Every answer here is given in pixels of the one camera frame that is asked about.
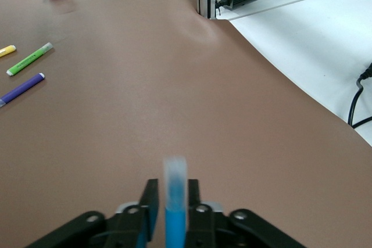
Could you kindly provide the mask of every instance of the blue marker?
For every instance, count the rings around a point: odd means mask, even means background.
[[[21,85],[19,85],[18,87],[10,91],[9,93],[5,94],[3,97],[0,98],[0,107],[16,99],[19,95],[25,93],[31,87],[41,82],[43,79],[45,79],[44,74],[42,73],[36,74],[32,78],[30,78],[28,81],[22,83]]]
[[[184,248],[186,235],[187,164],[183,157],[164,162],[166,183],[165,242],[166,248]]]

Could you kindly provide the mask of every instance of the white table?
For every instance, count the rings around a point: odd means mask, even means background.
[[[258,2],[231,23],[291,81],[347,121],[356,79],[372,63],[371,0],[300,0],[261,12]],[[362,85],[354,123],[372,116],[372,79]],[[372,122],[356,131],[372,145]]]

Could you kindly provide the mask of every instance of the brown tabletop surface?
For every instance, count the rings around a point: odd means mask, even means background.
[[[159,178],[149,247],[164,246],[163,159],[186,157],[203,200],[243,207],[307,247],[371,247],[372,148],[196,0],[0,0],[0,247]],[[50,42],[14,77],[6,70]]]

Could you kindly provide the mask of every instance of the yellow highlighter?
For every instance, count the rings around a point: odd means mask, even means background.
[[[7,55],[11,52],[14,52],[16,50],[16,47],[13,45],[7,46],[6,48],[0,49],[0,57]]]

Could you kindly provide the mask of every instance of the screw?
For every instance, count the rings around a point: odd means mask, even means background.
[[[206,207],[206,206],[204,206],[204,205],[201,205],[201,206],[198,206],[197,208],[196,208],[196,210],[197,210],[197,212],[206,212],[206,211],[208,211],[208,208]]]
[[[132,207],[131,209],[128,210],[129,214],[134,214],[134,213],[137,213],[137,212],[138,212],[138,208],[136,208],[136,207]]]
[[[98,219],[97,215],[93,215],[87,218],[87,222],[92,223]]]
[[[234,217],[239,220],[244,220],[246,218],[246,214],[241,211],[237,211],[234,213]]]

